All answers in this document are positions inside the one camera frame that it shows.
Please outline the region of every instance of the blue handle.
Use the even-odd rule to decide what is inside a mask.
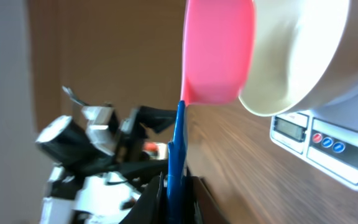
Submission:
[[[186,104],[179,101],[173,141],[168,143],[167,222],[182,223],[187,153]]]

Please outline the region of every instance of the white digital scale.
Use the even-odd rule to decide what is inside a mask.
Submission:
[[[358,95],[316,110],[274,116],[270,138],[358,191]]]

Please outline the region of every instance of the red button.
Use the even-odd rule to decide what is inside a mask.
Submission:
[[[314,134],[312,138],[314,143],[320,143],[322,139],[323,139],[323,135],[320,133]]]

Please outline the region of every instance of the pink spatula head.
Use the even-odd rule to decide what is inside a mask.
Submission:
[[[250,67],[255,33],[252,0],[188,0],[181,100],[222,104],[236,99]]]

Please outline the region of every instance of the table surface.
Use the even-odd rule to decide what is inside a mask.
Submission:
[[[269,138],[236,100],[188,108],[188,165],[231,223],[358,223],[352,191]]]

